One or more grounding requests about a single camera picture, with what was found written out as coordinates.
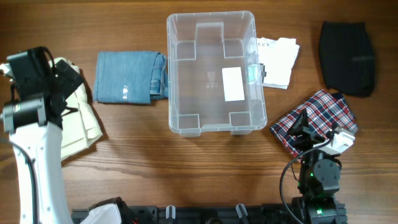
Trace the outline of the blue denim jeans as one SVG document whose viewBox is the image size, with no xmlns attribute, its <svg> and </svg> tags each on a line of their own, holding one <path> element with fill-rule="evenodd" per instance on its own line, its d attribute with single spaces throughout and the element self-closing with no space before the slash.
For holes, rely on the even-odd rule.
<svg viewBox="0 0 398 224">
<path fill-rule="evenodd" d="M 148 105 L 169 96 L 167 57 L 160 52 L 100 52 L 93 99 Z"/>
</svg>

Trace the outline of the cream cloth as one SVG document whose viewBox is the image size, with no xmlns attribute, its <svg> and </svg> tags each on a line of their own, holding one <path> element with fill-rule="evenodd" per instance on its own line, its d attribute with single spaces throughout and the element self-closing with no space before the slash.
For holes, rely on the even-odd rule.
<svg viewBox="0 0 398 224">
<path fill-rule="evenodd" d="M 60 58 L 80 74 L 76 65 Z M 6 73 L 11 73 L 9 63 L 2 64 Z M 62 127 L 49 122 L 45 126 L 37 123 L 28 124 L 19 128 L 6 127 L 6 104 L 1 119 L 4 121 L 4 130 L 9 133 L 9 142 L 17 159 L 17 163 L 30 166 L 59 166 L 61 161 L 74 152 L 88 148 L 90 142 L 95 142 L 101 135 L 100 126 L 87 103 L 84 84 L 67 99 L 68 108 L 62 112 Z"/>
</svg>

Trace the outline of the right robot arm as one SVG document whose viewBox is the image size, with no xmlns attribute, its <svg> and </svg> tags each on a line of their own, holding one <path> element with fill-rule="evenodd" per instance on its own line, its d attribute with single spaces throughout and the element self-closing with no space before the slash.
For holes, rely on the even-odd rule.
<svg viewBox="0 0 398 224">
<path fill-rule="evenodd" d="M 287 133 L 296 137 L 293 146 L 301 151 L 292 161 L 301 160 L 298 189 L 302 195 L 292 199 L 290 216 L 295 223 L 346 223 L 344 205 L 335 200 L 341 162 L 322 150 L 332 143 L 336 131 L 330 129 L 325 138 L 312 131 L 307 110 L 302 110 Z"/>
</svg>

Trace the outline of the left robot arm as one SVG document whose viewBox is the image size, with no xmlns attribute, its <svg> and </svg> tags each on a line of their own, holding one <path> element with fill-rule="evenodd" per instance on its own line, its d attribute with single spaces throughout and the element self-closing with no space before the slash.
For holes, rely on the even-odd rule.
<svg viewBox="0 0 398 224">
<path fill-rule="evenodd" d="M 1 120 L 16 157 L 21 223 L 121 223 L 115 204 L 82 218 L 67 205 L 62 161 L 102 135 L 79 68 L 35 47 L 8 56 L 1 71 L 11 81 Z"/>
</svg>

